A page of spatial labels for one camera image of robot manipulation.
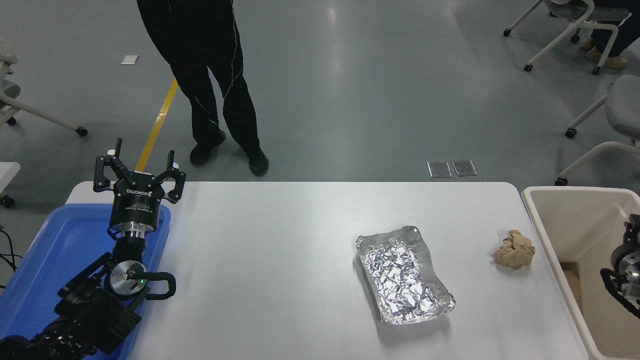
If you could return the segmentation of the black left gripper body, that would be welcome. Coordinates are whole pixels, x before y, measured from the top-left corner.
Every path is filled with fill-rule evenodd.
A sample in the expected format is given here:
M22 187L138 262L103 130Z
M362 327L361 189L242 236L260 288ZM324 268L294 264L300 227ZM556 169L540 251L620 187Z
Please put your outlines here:
M144 224L146 230L157 230L160 216L160 201L165 195L162 185L154 183L155 176L133 172L130 184L125 177L113 186L114 201L109 228L120 231L125 223Z

